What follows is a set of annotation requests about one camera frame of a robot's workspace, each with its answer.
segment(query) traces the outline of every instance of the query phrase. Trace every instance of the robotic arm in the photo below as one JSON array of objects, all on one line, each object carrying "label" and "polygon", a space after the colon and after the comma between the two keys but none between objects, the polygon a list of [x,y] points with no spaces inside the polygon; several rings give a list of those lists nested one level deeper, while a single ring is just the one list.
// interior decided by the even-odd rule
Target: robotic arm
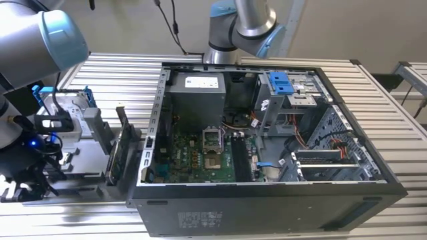
[{"label": "robotic arm", "polygon": [[278,53],[286,27],[276,23],[276,12],[267,0],[222,0],[210,13],[208,64],[239,64],[238,49],[267,59]]},{"label": "robotic arm", "polygon": [[88,55],[83,34],[63,11],[49,11],[36,0],[0,0],[0,174],[11,183],[1,202],[56,193],[44,171],[47,164],[57,168],[63,154],[3,94],[67,70]]}]

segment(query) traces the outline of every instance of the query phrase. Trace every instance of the expansion slot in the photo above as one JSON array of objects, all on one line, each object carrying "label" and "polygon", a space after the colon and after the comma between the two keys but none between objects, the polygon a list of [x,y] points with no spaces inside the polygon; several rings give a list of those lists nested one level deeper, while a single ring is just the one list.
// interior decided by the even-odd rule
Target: expansion slot
[{"label": "expansion slot", "polygon": [[234,161],[235,181],[238,183],[251,182],[252,174],[248,162],[248,152],[246,138],[243,136],[231,137],[231,154]]}]

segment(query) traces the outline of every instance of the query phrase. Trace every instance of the green circuit board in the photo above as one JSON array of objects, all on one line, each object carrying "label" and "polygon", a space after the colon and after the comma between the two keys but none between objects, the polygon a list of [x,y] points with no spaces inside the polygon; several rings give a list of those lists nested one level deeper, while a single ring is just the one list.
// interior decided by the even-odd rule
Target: green circuit board
[{"label": "green circuit board", "polygon": [[[248,157],[256,155],[255,139],[246,138]],[[256,181],[263,181],[263,174]],[[223,152],[203,152],[200,135],[175,134],[172,160],[170,164],[158,165],[155,183],[234,183],[235,166],[231,137],[223,138]]]}]

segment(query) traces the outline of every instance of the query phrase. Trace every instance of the orange wire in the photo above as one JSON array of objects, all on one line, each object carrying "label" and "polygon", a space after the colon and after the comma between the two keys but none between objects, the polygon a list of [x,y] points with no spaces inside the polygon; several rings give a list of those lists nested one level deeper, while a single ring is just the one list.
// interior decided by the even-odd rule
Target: orange wire
[{"label": "orange wire", "polygon": [[[334,141],[335,143],[340,143],[342,142],[342,140],[339,140],[336,138],[331,138],[331,141]],[[338,147],[338,149],[339,149],[339,152],[340,152],[340,159],[343,159],[346,150],[343,148],[340,148],[340,147]]]},{"label": "orange wire", "polygon": [[295,114],[292,115],[292,123],[294,123],[294,131],[295,131],[295,138],[296,138],[296,141],[299,142],[299,144],[304,147],[304,149],[308,149],[308,146],[303,140],[303,137],[300,135],[300,132],[299,132],[299,127],[296,126],[296,118],[295,118]]}]

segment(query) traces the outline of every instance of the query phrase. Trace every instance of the metal rail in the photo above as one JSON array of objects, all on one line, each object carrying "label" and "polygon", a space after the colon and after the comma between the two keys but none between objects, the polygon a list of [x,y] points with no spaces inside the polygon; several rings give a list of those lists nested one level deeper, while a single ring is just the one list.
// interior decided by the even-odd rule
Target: metal rail
[{"label": "metal rail", "polygon": [[427,63],[402,61],[394,73],[399,74],[427,98]]},{"label": "metal rail", "polygon": [[[162,62],[198,63],[200,57],[92,53],[60,82],[63,88],[93,90],[101,117],[120,125],[115,107],[125,105],[135,127],[147,131]],[[348,60],[243,58],[246,65],[319,67],[323,69],[347,107],[356,117],[408,196],[372,217],[350,233],[271,234],[210,236],[196,239],[427,239],[427,133],[362,65]],[[31,239],[95,238],[148,239],[136,209],[124,202],[73,203],[51,206],[0,204],[0,237],[32,236]]]}]

